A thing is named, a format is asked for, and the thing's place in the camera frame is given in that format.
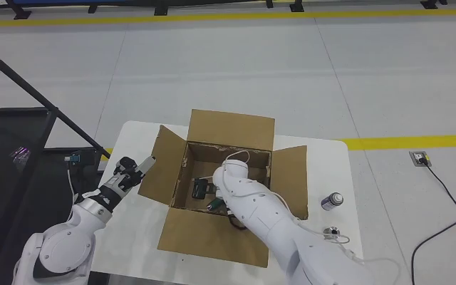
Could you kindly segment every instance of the floor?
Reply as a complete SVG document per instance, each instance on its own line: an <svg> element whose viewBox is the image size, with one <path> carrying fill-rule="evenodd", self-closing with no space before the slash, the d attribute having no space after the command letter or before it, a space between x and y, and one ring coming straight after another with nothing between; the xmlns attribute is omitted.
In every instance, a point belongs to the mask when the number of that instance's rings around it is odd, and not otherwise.
<svg viewBox="0 0 456 285"><path fill-rule="evenodd" d="M0 19L10 18L0 10ZM186 125L192 108L273 117L280 135L453 135L455 29L450 16L0 27L0 57L104 147L128 120ZM1 107L39 105L3 75L0 86ZM62 123L47 144L84 145ZM456 195L456 149L424 150ZM414 247L456 218L441 185L408 151L350 152L364 256L398 261L400 285L411 284ZM420 250L416 284L454 282L455 235L456 228ZM392 284L397 269L379 262L372 270L378 284Z"/></svg>

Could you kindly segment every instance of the electrical outlet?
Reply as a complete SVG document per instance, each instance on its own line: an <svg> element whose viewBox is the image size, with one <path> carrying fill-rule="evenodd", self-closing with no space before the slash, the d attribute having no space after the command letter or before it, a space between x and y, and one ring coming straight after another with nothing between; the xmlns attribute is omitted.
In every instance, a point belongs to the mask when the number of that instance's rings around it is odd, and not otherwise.
<svg viewBox="0 0 456 285"><path fill-rule="evenodd" d="M426 154L425 151L419 150L419 151L414 151L414 152L408 152L410 154L410 157L412 158L413 164L418 167L425 167L426 165L424 163L420 162L420 158L425 158L428 162L428 166L432 166L428 157L428 154Z"/></svg>

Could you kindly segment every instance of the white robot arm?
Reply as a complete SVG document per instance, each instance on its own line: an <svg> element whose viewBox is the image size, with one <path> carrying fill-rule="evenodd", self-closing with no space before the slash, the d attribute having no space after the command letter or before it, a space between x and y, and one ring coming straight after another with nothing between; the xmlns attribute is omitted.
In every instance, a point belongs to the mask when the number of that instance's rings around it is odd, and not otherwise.
<svg viewBox="0 0 456 285"><path fill-rule="evenodd" d="M273 192L247 175L245 162L225 160L212 177L216 196L274 253L290 285L373 284L364 265L300 227Z"/></svg>
<svg viewBox="0 0 456 285"><path fill-rule="evenodd" d="M139 166L129 157L122 158L105 184L85 193L85 199L73 205L71 219L50 227L43 234L33 234L18 261L13 285L87 284L95 249L94 232L106 227L114 208L132 187L140 184L154 164L154 157L148 157ZM51 273L61 275L34 278L36 262L41 262Z"/></svg>
<svg viewBox="0 0 456 285"><path fill-rule="evenodd" d="M73 205L73 216L43 234L33 234L24 247L13 285L86 284L95 248L94 232L103 229L115 206L154 165L148 157L137 166L124 157L114 176ZM248 167L225 160L214 175L216 196L274 253L290 285L370 285L370 272L337 244L325 242L301 227L297 218L265 186L247 178ZM57 277L35 279L36 262Z"/></svg>

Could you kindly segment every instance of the table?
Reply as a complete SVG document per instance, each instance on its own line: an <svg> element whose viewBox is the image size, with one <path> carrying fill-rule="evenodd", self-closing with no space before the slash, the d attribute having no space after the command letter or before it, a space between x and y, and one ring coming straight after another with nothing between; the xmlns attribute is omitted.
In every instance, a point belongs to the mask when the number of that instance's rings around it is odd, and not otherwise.
<svg viewBox="0 0 456 285"><path fill-rule="evenodd" d="M150 153L160 124L129 121L120 131L101 184L111 177L123 156L141 163ZM188 127L165 125L182 138ZM348 148L343 142L275 135L274 150L307 145L309 220L322 231L337 226L351 238L347 248L363 257ZM92 270L189 285L285 284L285 276L269 252L268 268L157 250L168 206L138 195L139 185L115 208L105 229L96 232ZM332 192L344 196L343 205L329 212L320 201Z"/></svg>

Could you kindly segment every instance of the cardboard box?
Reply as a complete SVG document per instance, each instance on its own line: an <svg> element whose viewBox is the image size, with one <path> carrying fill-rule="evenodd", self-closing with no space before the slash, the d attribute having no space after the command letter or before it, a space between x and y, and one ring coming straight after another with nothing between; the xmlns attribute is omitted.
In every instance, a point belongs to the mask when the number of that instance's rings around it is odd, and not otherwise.
<svg viewBox="0 0 456 285"><path fill-rule="evenodd" d="M279 193L297 217L307 212L307 147L272 151L274 119L192 110L187 141L164 126L152 155L157 162L139 194L168 204L158 249L267 267L268 249L249 230L234 228L225 209L208 212L214 195L192 198L192 178L211 176L224 159L239 150L250 154L249 178ZM238 154L246 160L246 154Z"/></svg>

